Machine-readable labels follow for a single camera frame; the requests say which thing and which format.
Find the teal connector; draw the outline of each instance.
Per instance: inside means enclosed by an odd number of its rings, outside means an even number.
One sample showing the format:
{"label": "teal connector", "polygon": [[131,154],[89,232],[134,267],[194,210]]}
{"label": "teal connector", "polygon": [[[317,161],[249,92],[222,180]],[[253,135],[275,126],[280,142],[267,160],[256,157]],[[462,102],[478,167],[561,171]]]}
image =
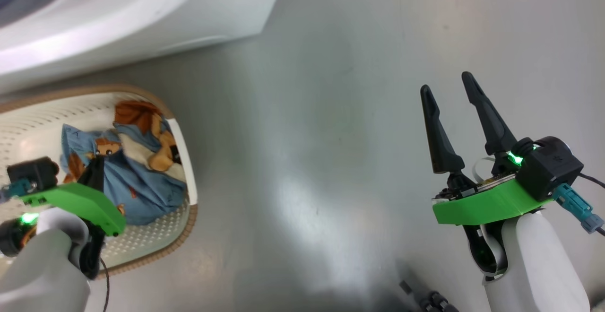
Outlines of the teal connector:
{"label": "teal connector", "polygon": [[603,226],[603,219],[592,213],[592,206],[588,204],[579,194],[564,183],[553,191],[553,200],[580,221],[582,228],[592,234],[597,228]]}

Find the white appliance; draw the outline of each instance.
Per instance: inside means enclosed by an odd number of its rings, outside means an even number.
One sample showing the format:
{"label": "white appliance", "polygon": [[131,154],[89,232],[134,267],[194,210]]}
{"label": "white appliance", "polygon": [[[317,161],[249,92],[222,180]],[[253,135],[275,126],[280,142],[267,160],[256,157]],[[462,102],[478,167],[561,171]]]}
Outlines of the white appliance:
{"label": "white appliance", "polygon": [[275,0],[0,0],[0,94],[261,32]]}

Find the white plastic basket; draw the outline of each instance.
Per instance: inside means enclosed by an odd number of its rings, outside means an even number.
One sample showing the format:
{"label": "white plastic basket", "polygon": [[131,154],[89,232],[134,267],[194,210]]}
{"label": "white plastic basket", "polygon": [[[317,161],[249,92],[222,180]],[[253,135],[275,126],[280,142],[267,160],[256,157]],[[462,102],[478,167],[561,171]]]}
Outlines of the white plastic basket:
{"label": "white plastic basket", "polygon": [[[145,226],[127,226],[125,232],[109,238],[102,258],[110,275],[140,267],[162,258],[178,248],[189,236],[197,216],[197,191],[187,147],[172,112],[153,94],[128,85],[96,86],[53,92],[0,105],[0,183],[9,183],[6,167],[11,164],[49,156],[59,162],[63,123],[84,131],[112,128],[115,105],[119,101],[137,100],[153,103],[167,119],[177,142],[183,164],[188,194],[175,212]],[[61,170],[61,181],[65,173]],[[0,205],[0,223],[35,212],[39,208],[24,206],[20,200]],[[11,258],[0,259],[0,274]]]}

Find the cable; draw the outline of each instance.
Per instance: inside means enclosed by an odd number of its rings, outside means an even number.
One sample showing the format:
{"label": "cable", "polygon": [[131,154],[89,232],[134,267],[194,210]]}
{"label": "cable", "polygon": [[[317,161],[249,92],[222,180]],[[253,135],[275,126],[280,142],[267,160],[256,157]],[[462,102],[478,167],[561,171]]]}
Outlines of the cable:
{"label": "cable", "polygon": [[101,259],[101,264],[103,265],[103,269],[105,270],[105,279],[107,280],[107,294],[105,295],[105,306],[103,308],[103,312],[107,311],[107,305],[110,303],[110,272],[107,270],[107,266],[105,265],[105,261]]}
{"label": "cable", "polygon": [[599,181],[598,179],[596,179],[596,178],[594,178],[592,176],[588,176],[588,175],[585,175],[585,174],[582,174],[582,173],[579,174],[578,176],[581,177],[581,178],[583,178],[583,179],[587,179],[588,181],[592,181],[592,182],[600,185],[601,187],[605,188],[605,183]]}

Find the floor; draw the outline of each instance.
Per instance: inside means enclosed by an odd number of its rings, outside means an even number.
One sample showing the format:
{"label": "floor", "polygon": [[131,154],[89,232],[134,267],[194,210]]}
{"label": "floor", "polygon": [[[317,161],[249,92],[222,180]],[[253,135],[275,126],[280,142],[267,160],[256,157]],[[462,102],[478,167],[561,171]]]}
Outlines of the floor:
{"label": "floor", "polygon": [[[556,135],[605,178],[604,0],[278,0],[253,38],[52,84],[128,82],[181,124],[199,188],[190,239],[112,278],[109,311],[400,310],[402,279],[489,310],[460,227],[430,198],[419,88],[467,163],[484,136],[472,71],[517,138]],[[596,211],[602,191],[578,182]],[[605,242],[546,211],[591,301]],[[88,312],[102,309],[93,282]]]}

